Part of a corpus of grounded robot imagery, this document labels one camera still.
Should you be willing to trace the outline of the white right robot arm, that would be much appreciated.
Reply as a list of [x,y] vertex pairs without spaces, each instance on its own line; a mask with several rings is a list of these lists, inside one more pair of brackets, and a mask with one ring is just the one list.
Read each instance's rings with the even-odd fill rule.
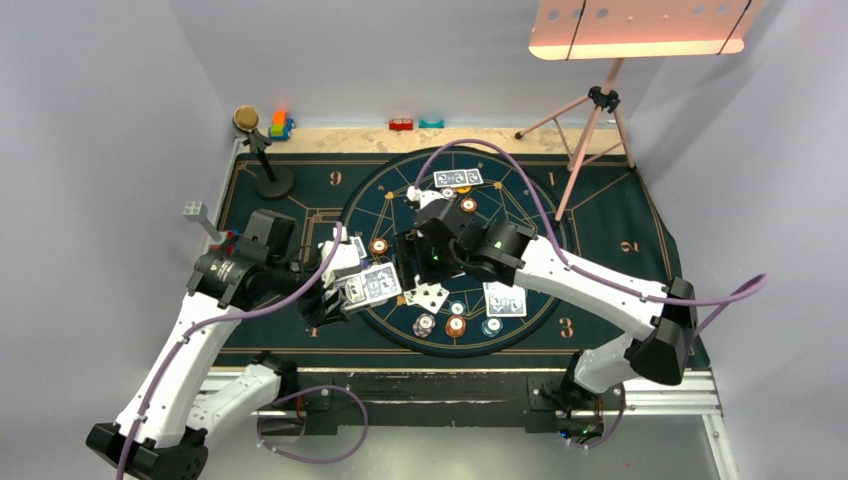
[[564,399],[584,407],[627,380],[682,382],[697,325],[686,306],[693,288],[621,274],[562,249],[553,233],[499,222],[483,226],[452,200],[414,202],[412,227],[399,243],[412,248],[419,278],[440,283],[460,273],[498,286],[518,286],[587,311],[621,335],[572,357],[561,381]]

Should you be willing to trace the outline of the teal poker chip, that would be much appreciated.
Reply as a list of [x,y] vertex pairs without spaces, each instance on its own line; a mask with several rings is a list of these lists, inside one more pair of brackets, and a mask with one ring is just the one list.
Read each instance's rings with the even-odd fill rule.
[[452,315],[464,316],[466,313],[466,306],[461,301],[453,301],[449,305],[449,311]]

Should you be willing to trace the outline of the blue playing card deck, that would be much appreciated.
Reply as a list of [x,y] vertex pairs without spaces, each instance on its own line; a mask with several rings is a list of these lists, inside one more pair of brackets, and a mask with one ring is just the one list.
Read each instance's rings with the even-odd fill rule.
[[392,263],[371,265],[357,274],[338,280],[335,286],[342,294],[341,310],[345,313],[382,305],[403,293]]

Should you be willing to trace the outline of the orange poker chip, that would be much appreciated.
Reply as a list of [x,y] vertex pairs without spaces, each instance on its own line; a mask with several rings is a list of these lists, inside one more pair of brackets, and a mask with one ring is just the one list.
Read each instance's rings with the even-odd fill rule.
[[459,202],[459,207],[463,212],[474,213],[477,210],[477,202],[473,198],[467,197]]
[[389,250],[389,242],[382,237],[372,240],[369,244],[369,250],[374,256],[381,256]]

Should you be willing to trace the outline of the blue playing card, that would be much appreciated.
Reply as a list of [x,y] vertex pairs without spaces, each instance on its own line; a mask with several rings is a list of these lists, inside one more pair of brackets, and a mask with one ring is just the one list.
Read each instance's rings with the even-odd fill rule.
[[527,293],[524,288],[485,282],[483,292],[489,317],[521,318],[527,315]]
[[358,256],[360,259],[366,259],[368,257],[367,250],[360,236],[351,236],[350,240],[352,244],[355,246]]
[[477,168],[436,171],[433,174],[436,188],[459,188],[482,185],[483,177]]

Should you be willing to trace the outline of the pink white chip stack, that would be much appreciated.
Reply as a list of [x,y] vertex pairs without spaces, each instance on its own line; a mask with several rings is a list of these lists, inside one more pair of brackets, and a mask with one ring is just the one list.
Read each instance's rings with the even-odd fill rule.
[[413,334],[418,338],[426,338],[432,333],[435,325],[435,317],[432,314],[421,314],[412,325]]

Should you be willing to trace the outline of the teal chip stack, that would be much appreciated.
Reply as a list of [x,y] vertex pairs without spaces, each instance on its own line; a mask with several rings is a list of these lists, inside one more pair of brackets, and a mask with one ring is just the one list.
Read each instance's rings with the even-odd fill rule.
[[497,317],[489,317],[481,324],[482,333],[489,338],[497,337],[502,329],[503,322]]

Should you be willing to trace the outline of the orange chip stack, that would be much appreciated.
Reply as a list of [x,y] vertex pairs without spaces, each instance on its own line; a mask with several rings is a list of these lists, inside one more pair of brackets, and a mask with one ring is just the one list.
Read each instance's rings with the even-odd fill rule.
[[454,339],[462,337],[466,332],[466,320],[460,315],[452,315],[445,325],[446,334]]

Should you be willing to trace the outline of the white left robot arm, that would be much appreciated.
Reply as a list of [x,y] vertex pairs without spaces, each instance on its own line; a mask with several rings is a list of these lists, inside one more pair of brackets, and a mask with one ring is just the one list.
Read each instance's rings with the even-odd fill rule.
[[97,423],[86,445],[118,479],[195,479],[213,440],[263,407],[284,409],[313,393],[295,362],[256,354],[236,379],[197,398],[222,347],[241,323],[295,305],[320,319],[338,278],[357,274],[357,248],[341,223],[311,258],[288,249],[294,220],[259,209],[247,227],[201,255],[187,282],[172,331],[132,399],[111,422]]

